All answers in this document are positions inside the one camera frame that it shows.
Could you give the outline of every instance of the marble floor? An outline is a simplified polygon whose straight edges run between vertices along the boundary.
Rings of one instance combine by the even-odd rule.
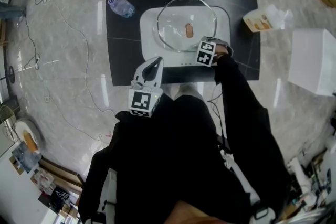
[[[35,5],[34,0],[13,1],[27,7],[27,22],[40,55],[40,68],[35,70],[31,62],[25,70],[18,70],[12,91],[19,98],[23,115],[34,119],[45,138],[43,155],[84,177],[93,154],[110,141],[116,122],[111,111],[101,112],[92,99],[103,111],[117,113],[127,109],[127,87],[114,87],[111,80],[104,1],[48,0],[40,5]],[[271,3],[292,10],[292,28],[326,28],[336,36],[336,10],[320,0],[258,0],[259,6]],[[58,7],[69,25],[85,34],[88,59],[81,33],[66,25]],[[27,34],[24,21],[10,32],[7,56],[14,69],[24,66],[34,55]],[[260,80],[251,81],[250,86],[269,110],[272,132],[285,161],[298,155],[305,163],[323,148],[331,133],[328,119],[335,99],[316,96],[287,81],[291,35],[292,29],[262,34]],[[85,75],[92,98],[85,86]],[[214,86],[198,84],[205,100],[211,98]],[[165,86],[172,95],[177,88],[178,85]],[[219,93],[217,87],[214,95]],[[220,132],[218,118],[213,113],[212,116]]]

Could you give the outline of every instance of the transparent bowl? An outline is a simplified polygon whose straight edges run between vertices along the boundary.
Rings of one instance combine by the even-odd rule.
[[[176,52],[197,51],[202,37],[217,30],[216,14],[203,0],[172,0],[156,23],[163,47]]]

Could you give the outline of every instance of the black sleeve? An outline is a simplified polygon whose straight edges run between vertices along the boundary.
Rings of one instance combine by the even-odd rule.
[[[219,58],[215,80],[222,84],[227,139],[235,162],[279,217],[289,196],[290,176],[271,133],[267,109],[229,55]]]

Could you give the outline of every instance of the person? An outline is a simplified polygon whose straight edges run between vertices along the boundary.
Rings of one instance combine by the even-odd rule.
[[[226,47],[216,45],[215,81],[222,85],[226,133],[235,162],[266,208],[280,218],[290,176],[257,101]],[[117,114],[111,143],[92,158],[79,203],[92,218],[108,169],[117,172],[115,222],[249,223],[254,208],[217,144],[215,124],[198,94],[163,94],[151,118]]]
[[[26,9],[24,7],[0,2],[0,19],[23,18],[25,16]]]

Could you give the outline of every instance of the black table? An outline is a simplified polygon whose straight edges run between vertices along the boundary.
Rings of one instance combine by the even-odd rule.
[[[137,67],[145,62],[141,49],[140,18],[151,8],[164,7],[170,0],[128,0],[135,7],[131,18],[115,14],[106,1],[106,26],[112,82],[130,85]],[[229,15],[234,59],[247,80],[258,80],[260,33],[252,33],[243,16],[258,8],[257,0],[204,0],[209,6],[224,9]],[[165,67],[162,83],[214,81],[215,68],[204,66]]]

